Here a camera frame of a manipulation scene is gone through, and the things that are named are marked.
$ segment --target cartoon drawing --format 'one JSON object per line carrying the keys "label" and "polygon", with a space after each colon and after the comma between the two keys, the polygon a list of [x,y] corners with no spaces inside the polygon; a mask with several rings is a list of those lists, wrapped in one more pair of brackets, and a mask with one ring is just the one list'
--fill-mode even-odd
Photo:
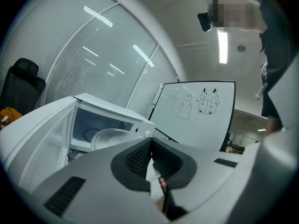
{"label": "cartoon drawing", "polygon": [[177,90],[173,90],[173,91],[170,91],[168,93],[168,99],[167,101],[165,102],[165,107],[166,108],[170,108],[171,111],[174,110],[174,107],[175,107],[175,104],[177,102],[177,97],[178,97],[178,91]]}
{"label": "cartoon drawing", "polygon": [[189,119],[190,118],[190,111],[192,109],[191,104],[192,94],[190,91],[186,91],[181,106],[178,112],[178,118],[180,119]]}
{"label": "cartoon drawing", "polygon": [[171,110],[173,111],[174,106],[176,104],[177,101],[177,97],[178,97],[178,91],[177,90],[173,90],[169,93],[169,106],[171,106]]}
{"label": "cartoon drawing", "polygon": [[216,112],[217,105],[219,105],[218,98],[216,94],[218,88],[213,88],[211,91],[208,91],[205,88],[202,90],[202,95],[196,101],[199,102],[198,113],[203,114],[213,114]]}

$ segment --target ceiling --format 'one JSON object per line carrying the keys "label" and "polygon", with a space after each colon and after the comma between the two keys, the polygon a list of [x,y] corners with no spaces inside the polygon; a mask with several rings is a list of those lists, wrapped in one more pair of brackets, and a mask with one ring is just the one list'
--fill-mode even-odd
{"label": "ceiling", "polygon": [[[259,33],[233,31],[228,34],[228,63],[219,63],[217,29],[203,32],[197,18],[206,12],[211,0],[139,0],[162,24],[175,44],[186,68],[189,80],[224,79],[244,77],[252,83],[259,81],[260,68],[265,61]],[[245,52],[237,50],[238,45]]]}

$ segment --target ceiling light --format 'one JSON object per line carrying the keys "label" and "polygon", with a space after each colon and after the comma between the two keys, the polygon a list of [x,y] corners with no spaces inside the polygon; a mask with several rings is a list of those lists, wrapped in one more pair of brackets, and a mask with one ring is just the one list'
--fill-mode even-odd
{"label": "ceiling light", "polygon": [[118,70],[120,73],[124,74],[120,69],[116,68],[115,66],[113,66],[112,64],[110,64],[114,69]]}
{"label": "ceiling light", "polygon": [[134,46],[133,46],[133,48],[144,58],[144,60],[146,61],[146,62],[148,62],[149,63],[149,65],[151,66],[151,67],[154,67],[155,65],[153,64],[153,62],[151,62],[150,61],[150,59],[146,56],[146,54],[144,54],[144,52],[135,44]]}
{"label": "ceiling light", "polygon": [[228,62],[228,34],[217,30],[219,40],[219,62],[226,64]]}
{"label": "ceiling light", "polygon": [[111,76],[114,76],[114,75],[112,75],[112,74],[111,74],[110,72],[108,72],[108,71],[107,71],[107,73],[108,73],[109,75],[111,75]]}
{"label": "ceiling light", "polygon": [[86,61],[88,61],[88,62],[90,62],[91,64],[93,64],[93,65],[96,65],[95,63],[93,63],[93,62],[91,62],[91,61],[89,61],[89,60],[87,60],[87,59],[85,59]]}
{"label": "ceiling light", "polygon": [[83,47],[85,50],[88,50],[90,53],[93,53],[95,56],[98,56],[97,54],[95,54],[94,52],[92,52],[90,49],[87,49],[86,47]]}
{"label": "ceiling light", "polygon": [[103,23],[105,23],[109,27],[113,26],[113,23],[111,21],[109,21],[106,17],[103,17],[102,15],[98,14],[97,12],[91,10],[89,7],[84,6],[84,11],[86,11],[87,13],[89,13],[92,16],[95,16],[97,19],[101,20]]}

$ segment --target transparent lid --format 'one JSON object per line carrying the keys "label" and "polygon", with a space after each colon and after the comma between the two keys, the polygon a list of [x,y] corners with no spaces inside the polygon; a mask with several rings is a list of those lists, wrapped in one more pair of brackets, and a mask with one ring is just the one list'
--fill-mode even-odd
{"label": "transparent lid", "polygon": [[122,129],[103,129],[93,136],[91,145],[92,150],[97,150],[141,138],[144,137]]}

